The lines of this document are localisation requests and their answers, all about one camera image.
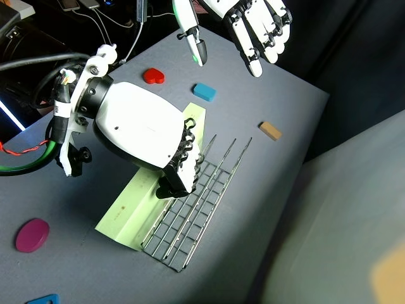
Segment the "red heart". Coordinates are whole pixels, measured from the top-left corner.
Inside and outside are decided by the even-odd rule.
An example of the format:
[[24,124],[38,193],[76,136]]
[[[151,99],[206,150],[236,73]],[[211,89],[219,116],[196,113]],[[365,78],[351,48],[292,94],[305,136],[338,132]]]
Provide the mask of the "red heart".
[[165,75],[155,68],[150,68],[144,73],[144,80],[147,84],[162,84],[165,82]]

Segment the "blue block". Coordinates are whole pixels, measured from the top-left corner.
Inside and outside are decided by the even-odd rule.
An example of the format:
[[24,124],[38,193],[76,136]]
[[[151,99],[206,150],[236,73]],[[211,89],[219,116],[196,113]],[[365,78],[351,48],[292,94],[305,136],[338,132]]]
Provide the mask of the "blue block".
[[203,100],[206,101],[214,100],[214,97],[216,95],[216,90],[205,84],[196,84],[192,92],[194,93],[194,95],[203,98]]
[[57,294],[50,294],[40,299],[29,301],[27,304],[59,304],[59,296]]

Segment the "white light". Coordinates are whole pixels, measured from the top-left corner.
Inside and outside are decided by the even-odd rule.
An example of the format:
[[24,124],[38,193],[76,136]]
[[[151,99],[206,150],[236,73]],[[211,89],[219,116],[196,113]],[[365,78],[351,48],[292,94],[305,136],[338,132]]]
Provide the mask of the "white light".
[[20,128],[21,131],[25,131],[25,127],[22,125],[21,122],[7,109],[6,105],[0,100],[0,108],[10,117],[10,119],[16,124],[17,127]]

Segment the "wire rack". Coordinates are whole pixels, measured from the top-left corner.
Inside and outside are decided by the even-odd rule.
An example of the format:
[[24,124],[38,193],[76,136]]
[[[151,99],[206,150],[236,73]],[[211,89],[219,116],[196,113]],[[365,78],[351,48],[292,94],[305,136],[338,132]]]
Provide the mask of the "wire rack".
[[143,250],[177,272],[189,264],[200,240],[250,145],[239,155],[231,172],[221,169],[236,139],[219,164],[204,161],[197,189],[185,198],[171,200],[142,242]]

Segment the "purple disc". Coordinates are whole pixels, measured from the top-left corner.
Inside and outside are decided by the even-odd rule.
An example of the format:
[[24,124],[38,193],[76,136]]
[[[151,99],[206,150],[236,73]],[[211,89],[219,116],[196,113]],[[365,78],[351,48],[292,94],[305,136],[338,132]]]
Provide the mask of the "purple disc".
[[26,223],[18,232],[15,246],[18,251],[30,253],[39,249],[49,234],[49,225],[40,218]]

